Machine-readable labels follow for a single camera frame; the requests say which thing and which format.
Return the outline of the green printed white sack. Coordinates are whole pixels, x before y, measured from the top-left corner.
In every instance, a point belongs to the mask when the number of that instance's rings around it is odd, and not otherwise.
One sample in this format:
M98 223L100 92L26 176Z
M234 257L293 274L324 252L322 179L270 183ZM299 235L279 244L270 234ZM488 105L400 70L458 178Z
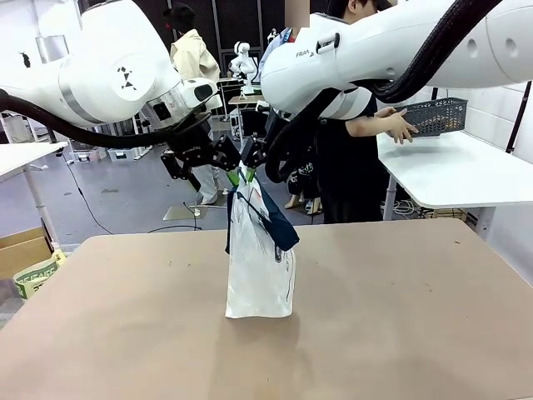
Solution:
M13 281L21 298L28 300L64 264L66 256L61 249L42 262L14 275Z

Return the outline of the person in beige jacket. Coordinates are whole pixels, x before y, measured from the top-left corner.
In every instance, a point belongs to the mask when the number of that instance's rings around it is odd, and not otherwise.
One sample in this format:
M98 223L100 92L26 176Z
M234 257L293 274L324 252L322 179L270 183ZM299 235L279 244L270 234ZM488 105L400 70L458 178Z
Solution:
M172 5L163 12L163 17L167 26L177 32L177 40L170 47L170 57L182 78L208 78L216 83L221 70L195 29L193 9L184 2L172 0ZM214 204L218 198L218 169L204 165L194 167L192 172L201 184L199 193L202 205Z

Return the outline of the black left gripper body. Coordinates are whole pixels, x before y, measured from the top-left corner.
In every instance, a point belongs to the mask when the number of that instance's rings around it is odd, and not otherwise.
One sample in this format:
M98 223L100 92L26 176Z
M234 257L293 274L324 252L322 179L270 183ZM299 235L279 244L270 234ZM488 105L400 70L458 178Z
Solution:
M196 115L180 126L167 142L176 157L190 167L211 164L211 115Z

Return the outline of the white shopping bag blue handles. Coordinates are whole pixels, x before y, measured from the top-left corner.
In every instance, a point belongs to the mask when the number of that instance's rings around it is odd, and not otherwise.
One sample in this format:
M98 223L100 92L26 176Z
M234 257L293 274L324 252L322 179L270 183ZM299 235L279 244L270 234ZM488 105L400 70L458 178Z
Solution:
M226 318L292 315L299 241L262 185L241 179L227 198Z

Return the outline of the grey plastic basket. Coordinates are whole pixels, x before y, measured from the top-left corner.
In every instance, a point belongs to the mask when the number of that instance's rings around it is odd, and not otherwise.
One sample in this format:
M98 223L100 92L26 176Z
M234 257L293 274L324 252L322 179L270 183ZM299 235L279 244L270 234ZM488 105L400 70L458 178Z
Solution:
M403 109L406 109L403 118L417 129L414 138L438 137L443 133L461 131L466 125L465 99L446 97L396 107L398 112Z

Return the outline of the person's right hand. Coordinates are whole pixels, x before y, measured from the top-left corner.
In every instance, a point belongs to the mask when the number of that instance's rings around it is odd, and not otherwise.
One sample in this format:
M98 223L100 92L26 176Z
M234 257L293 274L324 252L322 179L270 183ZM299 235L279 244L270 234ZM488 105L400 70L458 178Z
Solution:
M395 143L412 143L413 135L418 133L418 129L404 119L406 113L407 109L404 108L386 118L386 132Z

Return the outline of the white humanoid robot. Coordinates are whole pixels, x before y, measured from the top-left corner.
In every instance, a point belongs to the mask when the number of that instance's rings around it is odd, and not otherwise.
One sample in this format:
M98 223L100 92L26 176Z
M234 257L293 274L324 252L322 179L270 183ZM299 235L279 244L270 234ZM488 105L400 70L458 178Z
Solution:
M252 81L258 76L258 66L254 58L250 57L250 44L248 42L236 42L234 53L236 57L229 62L232 76L243 83L242 96L253 95L255 90Z

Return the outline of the white desk with leg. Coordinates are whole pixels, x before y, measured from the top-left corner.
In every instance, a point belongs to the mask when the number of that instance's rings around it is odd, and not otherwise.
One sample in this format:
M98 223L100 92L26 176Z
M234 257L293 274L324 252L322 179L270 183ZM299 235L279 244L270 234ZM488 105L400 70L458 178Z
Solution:
M52 224L52 219L50 218L45 202L42 200L41 193L38 191L34 182L31 166L38 159L63 150L66 146L66 142L0 144L0 182L11 178L15 174L23 174L32 194L35 207L44 222L44 227L47 229L54 249L60 248L58 235Z

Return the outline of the metal floor plate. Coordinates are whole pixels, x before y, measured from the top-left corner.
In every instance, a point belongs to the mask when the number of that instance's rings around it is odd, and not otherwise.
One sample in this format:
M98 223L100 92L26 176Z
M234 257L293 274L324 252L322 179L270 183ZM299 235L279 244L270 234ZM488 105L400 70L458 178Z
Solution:
M164 221L182 221L202 219L207 214L205 207L198 205L176 205L171 206L163 217Z

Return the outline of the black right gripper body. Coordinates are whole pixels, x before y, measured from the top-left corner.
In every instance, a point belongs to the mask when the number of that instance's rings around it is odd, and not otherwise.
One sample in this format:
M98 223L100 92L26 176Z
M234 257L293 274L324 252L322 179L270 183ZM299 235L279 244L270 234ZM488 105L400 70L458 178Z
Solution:
M287 125L287 120L276 112L270 112L265 118L266 120L260 123L258 137L266 146L271 146L280 131Z

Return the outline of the person's right forearm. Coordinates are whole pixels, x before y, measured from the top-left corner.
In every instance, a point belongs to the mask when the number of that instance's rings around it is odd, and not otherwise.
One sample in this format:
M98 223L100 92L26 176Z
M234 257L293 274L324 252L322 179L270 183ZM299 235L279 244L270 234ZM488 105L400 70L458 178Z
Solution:
M358 117L346 121L346 130L353 138L372 137L391 130L391 117Z

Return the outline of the white side table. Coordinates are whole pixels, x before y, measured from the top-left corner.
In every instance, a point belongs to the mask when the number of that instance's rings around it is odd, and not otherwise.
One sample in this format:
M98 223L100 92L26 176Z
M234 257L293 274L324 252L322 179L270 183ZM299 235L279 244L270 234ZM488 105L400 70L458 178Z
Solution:
M395 143L377 137L381 163L425 208L533 203L533 165L464 132Z

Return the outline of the person in black shirt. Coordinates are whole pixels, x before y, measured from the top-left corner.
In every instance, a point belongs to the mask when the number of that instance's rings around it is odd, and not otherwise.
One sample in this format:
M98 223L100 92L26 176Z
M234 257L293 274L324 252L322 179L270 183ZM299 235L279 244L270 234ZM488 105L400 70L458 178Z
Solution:
M344 121L323 119L317 127L316 160L325 224L382 220L385 173L376 135L352 137Z

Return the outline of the black background desk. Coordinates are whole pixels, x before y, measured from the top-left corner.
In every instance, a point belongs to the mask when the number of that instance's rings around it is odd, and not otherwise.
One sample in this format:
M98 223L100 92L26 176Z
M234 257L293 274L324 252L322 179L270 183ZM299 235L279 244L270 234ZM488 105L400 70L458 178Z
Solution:
M242 138L242 111L255 110L258 101L263 100L262 91L258 84L252 84L252 92L244 94L243 82L231 77L223 77L217 81L219 94L223 101L223 114L219 120L227 123L231 135L236 140Z

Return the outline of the brown cardboard carton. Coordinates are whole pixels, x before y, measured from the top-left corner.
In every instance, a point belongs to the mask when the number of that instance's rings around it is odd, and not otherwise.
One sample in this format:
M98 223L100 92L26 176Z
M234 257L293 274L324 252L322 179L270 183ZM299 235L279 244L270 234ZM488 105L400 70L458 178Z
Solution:
M0 280L49 259L53 247L42 227L0 237Z

